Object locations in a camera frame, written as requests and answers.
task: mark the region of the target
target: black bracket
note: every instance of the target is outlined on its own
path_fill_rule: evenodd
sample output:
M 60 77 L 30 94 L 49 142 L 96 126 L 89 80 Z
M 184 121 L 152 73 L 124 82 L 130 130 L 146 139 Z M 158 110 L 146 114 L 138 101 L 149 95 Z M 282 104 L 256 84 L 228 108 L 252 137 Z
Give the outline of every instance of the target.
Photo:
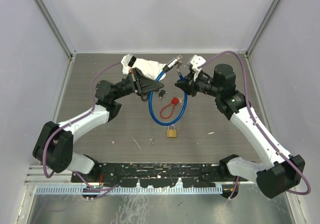
M 303 172 L 305 160 L 300 155 L 291 157 L 289 160 Z M 269 170 L 258 171 L 256 174 L 256 183 L 262 193 L 268 198 L 274 198 L 297 186 L 301 180 L 301 176 L 286 161 L 276 163 Z
M 132 68 L 128 75 L 132 90 L 138 96 L 148 95 L 150 92 L 157 92 L 165 85 L 159 81 L 151 80 L 145 77 L 138 68 Z
M 42 156 L 47 140 L 59 128 L 58 124 L 52 121 L 44 124 L 39 138 L 35 144 L 32 155 L 42 162 Z M 72 160 L 74 136 L 71 131 L 61 130 L 51 140 L 46 153 L 46 165 L 56 173 L 64 171 Z

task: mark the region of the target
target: blue cable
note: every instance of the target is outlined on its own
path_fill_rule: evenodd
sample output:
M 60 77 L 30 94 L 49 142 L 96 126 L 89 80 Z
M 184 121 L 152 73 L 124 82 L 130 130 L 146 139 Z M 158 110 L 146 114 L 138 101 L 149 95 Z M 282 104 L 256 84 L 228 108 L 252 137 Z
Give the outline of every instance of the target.
M 161 79 L 161 77 L 165 74 L 164 71 L 162 71 L 158 77 L 155 79 L 157 82 L 159 82 L 159 80 Z M 175 124 L 177 121 L 180 120 L 180 118 L 183 116 L 183 114 L 185 113 L 185 110 L 187 108 L 187 101 L 188 101 L 188 95 L 187 93 L 184 93 L 184 102 L 183 102 L 183 106 L 182 106 L 182 109 L 181 109 L 181 112 L 180 114 L 176 117 L 176 119 L 174 119 L 173 121 L 170 121 L 170 122 L 162 122 L 162 121 L 159 121 L 156 116 L 155 116 L 155 113 L 154 113 L 154 110 L 153 110 L 153 107 L 152 107 L 152 97 L 154 95 L 154 92 L 151 91 L 150 94 L 149 94 L 149 100 L 148 100 L 148 104 L 149 104 L 149 112 L 150 112 L 150 115 L 152 117 L 152 119 L 158 123 L 159 125 L 161 126 L 170 126 L 170 125 L 173 125 Z

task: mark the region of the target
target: brass padlock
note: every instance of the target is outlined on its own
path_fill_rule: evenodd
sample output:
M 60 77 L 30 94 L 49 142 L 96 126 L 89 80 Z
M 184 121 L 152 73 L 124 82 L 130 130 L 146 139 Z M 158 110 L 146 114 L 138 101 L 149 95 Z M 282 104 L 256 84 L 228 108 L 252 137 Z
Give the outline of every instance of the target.
M 167 138 L 177 138 L 177 130 L 174 125 L 168 126 L 168 130 L 166 130 L 166 137 Z

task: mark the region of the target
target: gray floor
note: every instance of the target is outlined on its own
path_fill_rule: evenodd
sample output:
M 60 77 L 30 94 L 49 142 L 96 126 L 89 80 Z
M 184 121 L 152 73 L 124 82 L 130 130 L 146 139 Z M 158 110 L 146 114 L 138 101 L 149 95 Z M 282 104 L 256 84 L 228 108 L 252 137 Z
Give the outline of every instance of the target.
M 231 201 L 220 195 L 36 195 L 28 224 L 292 224 L 285 194 L 268 199 L 243 183 Z
M 166 63 L 176 55 L 137 54 L 136 56 Z M 190 54 L 182 54 L 182 60 L 185 63 L 180 69 L 183 74 L 188 73 L 185 65 L 190 56 Z M 201 56 L 208 60 L 213 55 L 202 54 Z M 59 122 L 75 117 L 91 107 L 92 100 L 89 89 L 91 80 L 107 66 L 119 62 L 122 57 L 121 54 L 76 55 L 60 109 Z M 233 66 L 234 72 L 237 74 L 237 88 L 243 92 L 241 67 L 234 56 L 227 54 L 219 57 L 204 71 L 212 75 L 214 66 L 220 63 Z M 98 80 L 116 83 L 123 77 L 122 66 L 118 65 L 106 71 Z M 169 104 L 173 97 L 183 96 L 183 92 L 174 86 L 177 80 L 177 72 L 173 69 L 162 81 L 165 85 L 164 89 L 171 93 L 166 94 L 162 100 L 154 95 L 153 107 L 159 119 L 162 107 Z M 261 118 L 250 78 L 249 100 Z M 185 114 L 175 125 L 177 138 L 166 138 L 167 128 L 152 120 L 148 110 L 148 102 L 141 101 L 140 97 L 132 94 L 119 99 L 118 102 L 122 104 L 118 116 L 111 122 L 101 125 L 81 137 L 74 146 L 75 152 L 92 156 L 100 162 L 217 163 L 220 159 L 231 154 L 238 154 L 247 160 L 259 160 L 244 135 L 217 110 L 213 97 L 198 93 L 196 97 L 188 98 Z M 175 108 L 174 118 L 179 114 L 181 108 L 181 105 Z M 153 146 L 149 145 L 150 139 L 154 139 Z

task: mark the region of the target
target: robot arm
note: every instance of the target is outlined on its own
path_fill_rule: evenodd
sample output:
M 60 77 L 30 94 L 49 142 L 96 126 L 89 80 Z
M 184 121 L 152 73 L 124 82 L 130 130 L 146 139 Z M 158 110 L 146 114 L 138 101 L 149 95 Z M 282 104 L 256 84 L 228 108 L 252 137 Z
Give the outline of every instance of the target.
M 163 87 L 162 83 L 146 78 L 137 67 L 131 68 L 128 76 L 116 84 L 107 80 L 99 81 L 95 88 L 95 97 L 98 100 L 94 110 L 91 108 L 58 124 L 52 121 L 47 122 L 42 128 L 32 155 L 42 162 L 47 140 L 58 128 L 66 126 L 54 136 L 48 146 L 46 153 L 47 166 L 56 173 L 69 170 L 87 174 L 92 179 L 96 178 L 95 175 L 99 173 L 96 166 L 97 161 L 86 155 L 74 153 L 74 143 L 87 132 L 110 122 L 118 115 L 121 104 L 115 100 L 132 93 L 139 96 L 147 95 L 151 91 L 158 91 Z
M 266 136 L 276 144 L 279 151 L 277 152 L 269 144 L 250 116 L 246 106 L 246 97 L 236 90 L 236 74 L 230 65 L 217 65 L 212 78 L 198 68 L 205 62 L 201 58 L 193 56 L 189 61 L 190 73 L 184 77 L 184 80 L 178 80 L 175 86 L 193 97 L 198 92 L 215 97 L 218 110 L 245 135 L 262 162 L 255 163 L 244 160 L 238 155 L 231 155 L 220 160 L 220 174 L 223 177 L 239 176 L 255 182 L 268 198 L 274 198 L 297 186 L 301 180 L 300 175 L 279 155 L 279 152 L 301 172 L 305 167 L 304 159 L 300 155 L 292 156 L 281 146 L 258 119 L 254 108 L 250 107 L 256 122 L 259 123 Z

